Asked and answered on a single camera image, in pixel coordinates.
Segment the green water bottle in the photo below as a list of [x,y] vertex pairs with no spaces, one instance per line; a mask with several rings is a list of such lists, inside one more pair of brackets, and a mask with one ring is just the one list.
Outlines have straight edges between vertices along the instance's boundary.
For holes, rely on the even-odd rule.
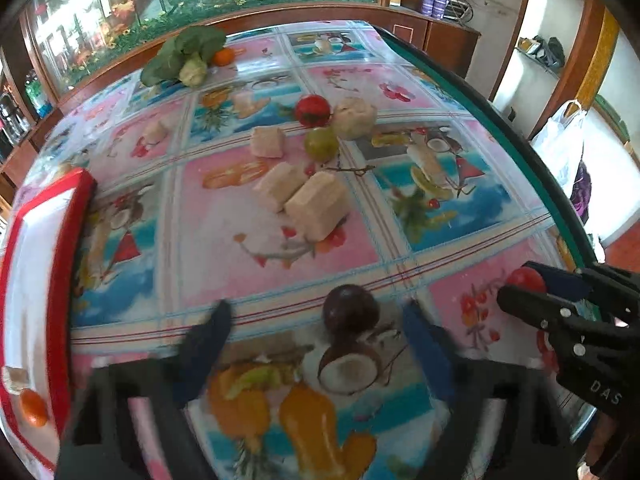
[[36,110],[39,118],[49,115],[53,107],[47,98],[46,92],[34,70],[31,70],[25,78],[25,90],[32,106]]

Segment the red plastic tray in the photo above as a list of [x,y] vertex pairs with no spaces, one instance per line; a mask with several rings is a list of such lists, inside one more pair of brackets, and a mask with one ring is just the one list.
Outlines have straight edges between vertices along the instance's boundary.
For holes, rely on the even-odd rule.
[[72,405],[70,290],[85,213],[96,181],[76,168],[17,209],[1,265],[1,368],[28,370],[29,389],[46,402],[49,421],[24,419],[18,396],[1,381],[1,415],[17,454],[37,470],[54,471]]

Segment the lone beige block far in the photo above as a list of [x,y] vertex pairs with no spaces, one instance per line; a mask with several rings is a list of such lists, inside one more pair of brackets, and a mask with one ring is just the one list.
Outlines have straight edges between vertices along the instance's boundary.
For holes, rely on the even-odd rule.
[[168,128],[161,120],[153,120],[145,126],[141,140],[144,145],[157,145],[163,142],[166,136],[168,136]]

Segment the dark purple round fruit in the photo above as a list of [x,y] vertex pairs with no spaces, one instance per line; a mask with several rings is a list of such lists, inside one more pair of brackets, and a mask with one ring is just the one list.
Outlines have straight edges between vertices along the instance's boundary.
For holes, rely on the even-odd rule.
[[322,321],[334,337],[357,337],[373,330],[380,320],[380,306],[367,289],[347,284],[332,289],[322,306]]

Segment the white plastic bag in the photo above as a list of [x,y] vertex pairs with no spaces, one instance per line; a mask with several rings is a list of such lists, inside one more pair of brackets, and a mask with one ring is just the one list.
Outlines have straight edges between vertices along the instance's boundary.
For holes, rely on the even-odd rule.
[[530,141],[566,197],[572,195],[584,152],[582,124],[586,116],[577,100],[566,101]]

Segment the large beige block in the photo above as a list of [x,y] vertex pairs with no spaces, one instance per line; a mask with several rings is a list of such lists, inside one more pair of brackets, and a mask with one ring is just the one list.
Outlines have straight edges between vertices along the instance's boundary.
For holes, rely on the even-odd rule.
[[285,203],[285,213],[310,242],[320,242],[349,214],[348,189],[335,174],[319,171]]

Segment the large orange fruit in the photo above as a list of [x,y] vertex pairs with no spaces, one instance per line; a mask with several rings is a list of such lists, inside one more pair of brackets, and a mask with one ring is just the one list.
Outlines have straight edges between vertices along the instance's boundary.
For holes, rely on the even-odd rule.
[[41,428],[47,425],[49,414],[47,404],[34,390],[26,388],[20,392],[20,408],[30,426]]

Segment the green round fruit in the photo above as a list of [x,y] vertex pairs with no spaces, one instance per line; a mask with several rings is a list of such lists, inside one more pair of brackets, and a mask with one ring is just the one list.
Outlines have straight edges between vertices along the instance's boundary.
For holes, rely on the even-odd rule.
[[318,127],[305,134],[304,149],[314,162],[329,162],[334,159],[340,149],[337,136],[329,127]]

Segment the purple spray cans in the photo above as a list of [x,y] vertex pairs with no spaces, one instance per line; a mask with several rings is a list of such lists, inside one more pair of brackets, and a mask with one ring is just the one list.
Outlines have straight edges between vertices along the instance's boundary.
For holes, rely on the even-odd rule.
[[421,13],[436,20],[442,20],[448,3],[449,0],[422,0]]

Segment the small orange by vegetable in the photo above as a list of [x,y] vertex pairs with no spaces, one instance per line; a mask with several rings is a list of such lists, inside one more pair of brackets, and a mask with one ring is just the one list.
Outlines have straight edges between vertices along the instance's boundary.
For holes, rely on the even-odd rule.
[[212,57],[213,66],[228,66],[235,60],[235,52],[232,48],[222,48]]

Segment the green leafy vegetable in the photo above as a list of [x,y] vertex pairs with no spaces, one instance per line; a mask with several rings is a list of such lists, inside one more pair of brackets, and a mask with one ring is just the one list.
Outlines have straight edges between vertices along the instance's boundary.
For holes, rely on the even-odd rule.
[[215,26],[190,26],[167,39],[154,58],[142,68],[145,87],[179,81],[198,88],[207,77],[209,62],[226,44],[227,35]]

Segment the colourful fruit print tablecloth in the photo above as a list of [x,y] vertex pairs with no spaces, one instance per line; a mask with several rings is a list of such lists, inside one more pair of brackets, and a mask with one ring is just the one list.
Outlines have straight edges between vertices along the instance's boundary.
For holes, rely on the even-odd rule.
[[[196,89],[119,78],[64,116],[18,189],[12,218],[81,168],[96,181],[70,290],[72,404],[97,368],[166,358],[214,304],[233,322],[183,414],[215,479],[414,479],[448,408],[402,331],[420,302],[466,356],[551,378],[537,331],[497,304],[527,261],[570,268],[590,239],[528,143],[468,84],[363,22],[271,25],[233,34],[238,54]],[[304,149],[302,96],[378,109],[370,136],[329,162]],[[168,136],[144,145],[145,126]],[[282,158],[250,152],[256,127],[285,135]],[[253,188],[279,162],[339,177],[349,214],[310,242]],[[359,285],[373,330],[334,337],[323,301]]]

